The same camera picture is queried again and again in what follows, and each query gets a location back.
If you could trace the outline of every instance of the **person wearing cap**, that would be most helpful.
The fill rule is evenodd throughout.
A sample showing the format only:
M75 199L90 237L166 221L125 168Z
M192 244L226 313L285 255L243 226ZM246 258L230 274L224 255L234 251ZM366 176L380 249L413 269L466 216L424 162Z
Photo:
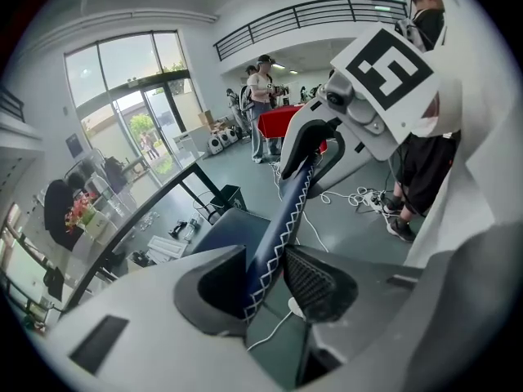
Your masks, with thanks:
M256 164L261 163L263 158L262 134L258 130L258 121L261 114L271 110L270 96L277 96L272 87L272 78L269 75L273 63L274 60L268 55L260 56L257 61L257 72L251 74L247 80L247 85L251 89L251 99L254 103L252 109L252 143L253 161ZM278 155L278 139L267 138L267 149L269 155Z
M422 49L431 51L444 26L443 1L412 2L416 6L416 15L411 24L419 32ZM459 134L431 138L410 135L407 154L396 176L393 197L383 208L386 213L400 213L387 225L390 234L408 243L415 240L416 234L410 229L409 223L416 214L423 214L436 199L454 160L458 138Z

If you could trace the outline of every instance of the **glass door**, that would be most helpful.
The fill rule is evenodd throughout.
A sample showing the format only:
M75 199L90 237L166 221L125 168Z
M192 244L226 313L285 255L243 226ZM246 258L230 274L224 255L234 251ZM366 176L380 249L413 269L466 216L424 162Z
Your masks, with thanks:
M199 114L202 108L194 93L193 83L190 78L181 78L168 82L168 90L174 101L177 112L188 131L201 127Z
M170 147L165 144L160 126L141 91L117 99L114 108L125 123L130 140L151 168L171 155Z
M114 157L124 164L139 158L139 149L129 140L126 127L111 105L89 114L81 122L91 147L100 150L104 157Z
M143 90L144 99L154 116L161 132L172 150L176 150L173 138L186 131L186 127L181 120L177 107L172 103L172 98L167 97L166 86L145 88Z

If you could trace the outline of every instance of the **person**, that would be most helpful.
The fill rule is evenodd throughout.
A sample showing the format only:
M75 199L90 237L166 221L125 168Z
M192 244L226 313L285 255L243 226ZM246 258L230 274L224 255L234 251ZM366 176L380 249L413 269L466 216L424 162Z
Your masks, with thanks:
M412 1L417 11L413 26L419 31L425 50L431 51L444 26L443 1ZM423 214L436 199L454 160L458 137L458 134L431 138L409 136L409 147L396 176L393 197L386 201L383 208L386 213L400 210L400 215L387 225L390 234L408 243L415 240L416 234L410 229L410 221L415 215Z
M146 153L149 155L149 159L152 161L155 158L159 158L160 154L154 147L154 142L151 139L149 135L147 135L145 132L141 133L141 148L146 151Z
M260 115L271 110L270 97L279 96L272 86L272 78L269 75L270 68L274 64L268 55L262 55L257 61L257 72L251 74L247 80L248 86L251 88L251 98L253 99L253 161L256 164L262 162L263 144L262 134L258 129L258 121ZM278 139L267 138L267 149L269 155L278 155Z
M79 191L87 194L87 190L85 189L85 180L77 172L71 173L67 179L67 185L73 190L73 195L77 194Z
M257 69L254 65L249 65L245 72L247 73L248 77L251 77L253 74L257 72ZM242 89L239 92L239 107L242 111L242 114L245 115L248 122L248 128L249 128L249 135L250 135L250 129L251 124L253 122L253 106L254 102L251 98L251 87L248 85L245 85L242 87Z
M74 190L78 189L76 181L69 179L68 183L63 180L54 180L47 187L43 201L43 224L49 231L55 243L66 248L70 252L78 239L83 234L83 229L75 226L68 232L65 226L65 216L74 205Z
M247 135L248 127L239 109L239 96L236 93L234 93L232 89L228 88L227 99L229 99L229 109L235 117L236 123L241 128L243 135Z
M305 86L302 86L302 89L300 90L300 102L306 103L307 102L307 90L305 89Z

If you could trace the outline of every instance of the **white shirt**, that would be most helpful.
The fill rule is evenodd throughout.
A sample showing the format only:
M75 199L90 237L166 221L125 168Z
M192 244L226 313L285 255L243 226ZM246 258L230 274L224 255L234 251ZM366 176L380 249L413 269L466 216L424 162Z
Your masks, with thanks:
M270 79L268 77L267 78L263 77L259 73L254 73L247 79L247 84L253 90L261 90L261 89L266 90L267 86L270 84ZM256 96L253 91L253 93L251 94L251 99L253 99L255 101L259 101L261 103L269 103L270 102L269 92L267 92L263 96Z

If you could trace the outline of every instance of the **cardboard box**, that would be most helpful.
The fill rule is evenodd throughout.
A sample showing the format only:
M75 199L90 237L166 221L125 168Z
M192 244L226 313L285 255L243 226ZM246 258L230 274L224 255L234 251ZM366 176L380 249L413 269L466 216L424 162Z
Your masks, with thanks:
M212 118L210 110L206 110L202 114L199 114L198 117L199 117L199 120L202 123L202 125L205 125L209 129L212 129L212 125L214 124L214 119Z

